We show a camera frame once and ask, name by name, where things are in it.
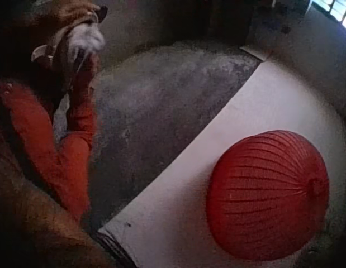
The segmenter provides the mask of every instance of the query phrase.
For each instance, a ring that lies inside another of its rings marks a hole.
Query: white fur
[[[76,26],[68,35],[68,65],[73,66],[80,50],[84,51],[86,58],[92,53],[100,52],[105,44],[105,38],[99,31],[97,23],[83,23]]]

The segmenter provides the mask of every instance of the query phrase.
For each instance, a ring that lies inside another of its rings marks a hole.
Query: person
[[[58,146],[53,115],[66,93],[60,90],[63,75],[40,58],[30,60],[45,41],[40,32],[97,8],[64,2],[68,6],[51,10],[49,19],[34,25],[15,19],[0,29],[0,260],[9,267],[114,267],[105,249],[121,267],[136,267],[113,236],[98,234],[99,246],[79,226],[89,206],[87,165],[96,128],[91,81],[98,56],[92,54],[72,82],[67,135]],[[14,41],[33,29],[35,38]]]

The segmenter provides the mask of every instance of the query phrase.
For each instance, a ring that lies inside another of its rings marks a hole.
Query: red sweater
[[[77,221],[89,206],[87,164],[96,127],[90,91],[74,88],[70,94],[67,135],[57,147],[52,127],[57,94],[38,98],[21,83],[0,80],[0,137],[26,178],[49,192]],[[0,146],[0,156],[7,155],[4,150]]]

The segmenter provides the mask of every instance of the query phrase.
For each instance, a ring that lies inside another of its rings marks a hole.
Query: window
[[[346,0],[313,0],[346,28]]]

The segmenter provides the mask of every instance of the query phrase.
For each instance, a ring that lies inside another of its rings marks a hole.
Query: red paper lantern
[[[276,260],[321,230],[328,199],[318,150],[293,132],[270,131],[236,143],[217,162],[207,219],[216,242],[236,258]]]

